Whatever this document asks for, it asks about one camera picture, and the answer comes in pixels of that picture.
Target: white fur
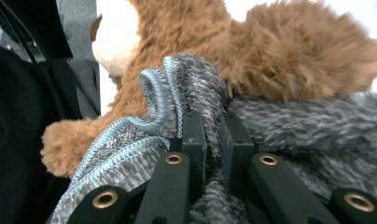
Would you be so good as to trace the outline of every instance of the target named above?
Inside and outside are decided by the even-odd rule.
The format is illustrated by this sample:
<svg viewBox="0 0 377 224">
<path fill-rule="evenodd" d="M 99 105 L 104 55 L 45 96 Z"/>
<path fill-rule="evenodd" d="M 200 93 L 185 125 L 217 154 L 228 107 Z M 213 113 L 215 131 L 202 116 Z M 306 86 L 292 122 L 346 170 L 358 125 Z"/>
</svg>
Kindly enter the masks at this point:
<svg viewBox="0 0 377 224">
<path fill-rule="evenodd" d="M 126 0 L 108 0 L 96 40 L 92 43 L 95 59 L 111 76 L 123 76 L 128 61 L 135 54 L 140 36 L 136 9 Z"/>
</svg>

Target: metal ring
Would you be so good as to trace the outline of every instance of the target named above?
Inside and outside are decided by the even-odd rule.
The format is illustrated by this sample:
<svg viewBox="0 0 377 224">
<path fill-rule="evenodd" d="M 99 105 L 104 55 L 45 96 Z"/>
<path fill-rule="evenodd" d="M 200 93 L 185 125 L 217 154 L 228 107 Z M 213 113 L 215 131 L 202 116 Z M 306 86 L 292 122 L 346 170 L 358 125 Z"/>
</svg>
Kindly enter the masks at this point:
<svg viewBox="0 0 377 224">
<path fill-rule="evenodd" d="M 104 196 L 109 196 L 110 200 L 108 200 L 107 202 L 102 202 L 101 199 Z M 114 190 L 112 189 L 105 190 L 104 192 L 96 195 L 96 197 L 93 198 L 92 205 L 99 209 L 107 208 L 113 205 L 117 201 L 118 197 L 119 197 L 118 194 Z"/>
<path fill-rule="evenodd" d="M 269 155 L 261 156 L 260 161 L 266 165 L 276 165 L 278 163 L 276 158 Z"/>
<path fill-rule="evenodd" d="M 176 165 L 180 163 L 182 160 L 183 160 L 182 157 L 177 154 L 173 154 L 173 155 L 169 155 L 165 157 L 165 161 L 171 165 Z"/>
<path fill-rule="evenodd" d="M 349 205 L 353 206 L 355 209 L 358 209 L 363 212 L 373 212 L 375 210 L 374 204 L 367 198 L 355 194 L 355 193 L 347 193 L 343 196 L 345 201 L 349 203 Z M 354 199 L 360 200 L 364 204 L 355 203 Z"/>
</svg>

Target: brown plush toy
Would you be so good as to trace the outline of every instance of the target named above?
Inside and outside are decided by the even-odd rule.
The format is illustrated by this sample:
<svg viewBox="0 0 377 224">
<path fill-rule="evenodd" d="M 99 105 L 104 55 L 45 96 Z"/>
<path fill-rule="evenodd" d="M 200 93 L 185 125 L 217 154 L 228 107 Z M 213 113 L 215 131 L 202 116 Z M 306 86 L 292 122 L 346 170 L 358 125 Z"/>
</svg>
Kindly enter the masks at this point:
<svg viewBox="0 0 377 224">
<path fill-rule="evenodd" d="M 367 91 L 377 77 L 377 41 L 349 16 L 336 16 L 320 4 L 259 5 L 244 22 L 231 18 L 223 0 L 125 4 L 130 16 L 121 23 L 133 31 L 126 35 L 119 64 L 123 74 L 117 78 L 111 111 L 96 120 L 57 122 L 44 133 L 42 161 L 57 176 L 72 176 L 110 123 L 147 114 L 139 74 L 162 65 L 168 55 L 190 53 L 212 62 L 230 96 L 250 94 L 287 103 Z"/>
</svg>

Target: plush toy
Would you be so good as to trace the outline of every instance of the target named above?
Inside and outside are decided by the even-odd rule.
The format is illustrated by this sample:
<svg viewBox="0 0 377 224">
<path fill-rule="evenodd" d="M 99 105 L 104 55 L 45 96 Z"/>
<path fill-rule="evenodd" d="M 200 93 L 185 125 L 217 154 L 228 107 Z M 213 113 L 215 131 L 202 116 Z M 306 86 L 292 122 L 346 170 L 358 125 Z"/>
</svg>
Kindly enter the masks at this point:
<svg viewBox="0 0 377 224">
<path fill-rule="evenodd" d="M 367 91 L 377 77 L 377 41 L 348 15 L 336 16 L 318 3 L 258 5 L 244 21 L 236 21 L 222 0 L 122 2 L 120 14 L 126 17 L 119 23 L 127 32 L 119 42 L 124 46 L 116 57 L 100 62 L 115 77 L 119 91 L 111 111 L 100 118 L 65 120 L 46 129 L 42 161 L 57 176 L 71 177 L 91 143 L 113 121 L 147 114 L 138 76 L 162 65 L 164 56 L 189 53 L 212 62 L 231 97 L 285 103 Z"/>
</svg>

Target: gray knit fabric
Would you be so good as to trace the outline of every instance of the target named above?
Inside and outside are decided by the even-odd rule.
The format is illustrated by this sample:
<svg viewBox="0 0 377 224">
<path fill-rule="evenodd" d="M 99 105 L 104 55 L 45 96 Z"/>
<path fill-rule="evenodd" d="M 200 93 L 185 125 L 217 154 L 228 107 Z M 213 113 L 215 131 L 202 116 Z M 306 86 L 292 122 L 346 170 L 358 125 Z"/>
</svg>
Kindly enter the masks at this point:
<svg viewBox="0 0 377 224">
<path fill-rule="evenodd" d="M 243 122 L 257 147 L 286 159 L 309 189 L 329 197 L 337 187 L 377 196 L 377 95 L 344 100 L 271 103 L 240 96 L 227 105 L 226 85 L 209 62 L 167 57 L 145 70 L 141 86 L 149 118 L 111 124 L 91 145 L 51 222 L 66 223 L 86 194 L 103 185 L 130 191 L 151 177 L 171 137 L 181 137 L 185 112 L 201 113 L 208 145 L 206 185 L 190 211 L 190 223 L 247 223 L 244 204 L 224 188 L 220 122 L 225 109 Z"/>
</svg>

